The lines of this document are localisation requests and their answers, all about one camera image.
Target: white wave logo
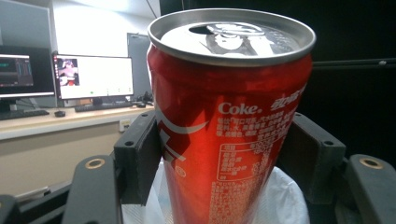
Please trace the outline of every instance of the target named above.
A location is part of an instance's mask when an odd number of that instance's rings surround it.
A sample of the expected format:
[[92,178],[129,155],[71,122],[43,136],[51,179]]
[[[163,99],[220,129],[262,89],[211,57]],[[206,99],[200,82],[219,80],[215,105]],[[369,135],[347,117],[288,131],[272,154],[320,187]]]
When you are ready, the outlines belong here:
[[[189,134],[189,133],[195,133],[198,132],[199,130],[203,129],[206,124],[209,122],[205,122],[196,126],[192,126],[192,127],[180,127],[177,126],[176,124],[172,123],[166,116],[165,114],[161,111],[161,109],[158,107],[158,105],[156,105],[155,107],[155,116],[157,118],[157,122],[159,123],[160,121],[163,122],[163,124],[170,129],[172,132],[174,133],[179,133],[179,134]],[[167,145],[167,142],[170,139],[169,134],[167,134],[163,129],[160,130],[160,137],[161,140],[163,141],[163,146],[166,148],[166,151],[164,153],[165,159],[167,161],[172,161],[174,158],[178,158],[181,161],[186,160],[185,157],[183,157],[182,155],[178,154],[177,152],[175,152],[172,148],[170,148]]]

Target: coke logo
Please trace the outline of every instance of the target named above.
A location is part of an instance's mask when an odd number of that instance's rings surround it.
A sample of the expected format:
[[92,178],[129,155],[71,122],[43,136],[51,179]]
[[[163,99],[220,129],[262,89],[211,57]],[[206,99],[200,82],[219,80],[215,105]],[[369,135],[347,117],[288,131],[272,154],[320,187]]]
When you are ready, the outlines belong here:
[[232,105],[231,103],[225,102],[219,105],[219,112],[224,115],[253,115],[261,113],[262,110],[256,105]]

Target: aluminum can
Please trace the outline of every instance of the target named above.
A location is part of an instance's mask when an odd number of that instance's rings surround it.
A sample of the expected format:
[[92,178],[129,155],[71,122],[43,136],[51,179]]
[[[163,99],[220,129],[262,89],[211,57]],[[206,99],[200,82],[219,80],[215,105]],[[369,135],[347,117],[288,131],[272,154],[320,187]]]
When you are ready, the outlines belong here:
[[309,79],[315,33],[254,10],[181,11],[148,27],[175,223],[251,223]]

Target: computer mouse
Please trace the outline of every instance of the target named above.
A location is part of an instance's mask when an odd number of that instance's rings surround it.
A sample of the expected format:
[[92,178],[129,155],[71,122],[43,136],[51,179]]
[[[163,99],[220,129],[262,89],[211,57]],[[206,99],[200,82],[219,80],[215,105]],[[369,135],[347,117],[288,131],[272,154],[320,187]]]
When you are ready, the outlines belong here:
[[62,110],[58,110],[53,114],[55,115],[56,118],[63,118],[64,116],[66,116],[66,112]]

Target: red can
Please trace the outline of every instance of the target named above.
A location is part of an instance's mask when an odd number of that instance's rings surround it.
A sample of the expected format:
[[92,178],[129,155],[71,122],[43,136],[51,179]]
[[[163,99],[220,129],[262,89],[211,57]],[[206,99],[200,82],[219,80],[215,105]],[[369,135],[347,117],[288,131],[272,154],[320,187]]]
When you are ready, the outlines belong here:
[[148,67],[175,223],[251,223],[311,73],[306,25],[196,9],[148,28]]

